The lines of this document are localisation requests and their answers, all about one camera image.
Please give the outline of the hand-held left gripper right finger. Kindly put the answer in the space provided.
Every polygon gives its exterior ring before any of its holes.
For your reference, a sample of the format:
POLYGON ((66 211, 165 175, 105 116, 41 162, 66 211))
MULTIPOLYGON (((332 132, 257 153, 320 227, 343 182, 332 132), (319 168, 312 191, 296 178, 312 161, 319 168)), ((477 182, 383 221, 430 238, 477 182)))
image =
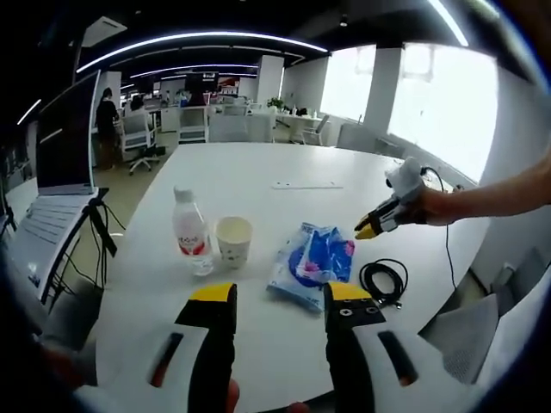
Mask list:
POLYGON ((483 397, 444 368, 425 339, 394 327, 370 294, 324 286, 326 359, 337 412, 472 412, 483 397))

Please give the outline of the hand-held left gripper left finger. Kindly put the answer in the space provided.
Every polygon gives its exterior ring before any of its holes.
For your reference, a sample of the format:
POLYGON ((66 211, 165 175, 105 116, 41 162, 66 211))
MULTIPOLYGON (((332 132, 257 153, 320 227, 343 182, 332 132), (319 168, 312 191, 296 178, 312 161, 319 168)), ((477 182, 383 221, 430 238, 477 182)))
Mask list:
POLYGON ((84 385, 87 412, 223 412, 235 360, 237 286, 193 293, 172 323, 145 333, 104 386, 84 385))

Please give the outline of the person's right hand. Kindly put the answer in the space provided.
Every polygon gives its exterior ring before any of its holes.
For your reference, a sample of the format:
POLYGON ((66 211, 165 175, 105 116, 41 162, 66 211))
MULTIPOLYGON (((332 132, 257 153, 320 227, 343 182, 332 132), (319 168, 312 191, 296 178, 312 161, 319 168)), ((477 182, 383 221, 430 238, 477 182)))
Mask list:
POLYGON ((442 226, 461 218, 456 196, 433 189, 424 189, 411 208, 412 222, 415 224, 442 226))

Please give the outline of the person's left hand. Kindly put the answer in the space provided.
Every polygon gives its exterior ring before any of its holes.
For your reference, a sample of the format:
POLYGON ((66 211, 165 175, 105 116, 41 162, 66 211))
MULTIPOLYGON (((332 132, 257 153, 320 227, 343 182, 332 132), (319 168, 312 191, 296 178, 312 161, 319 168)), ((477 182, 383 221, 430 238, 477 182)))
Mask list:
MULTIPOLYGON (((227 389, 227 396, 226 396, 226 407, 225 407, 225 413, 233 413, 235 411, 236 405, 238 403, 239 399, 239 387, 238 383, 230 379, 227 389)), ((295 402, 290 404, 286 408, 287 413, 310 413, 310 408, 301 402, 295 402)))

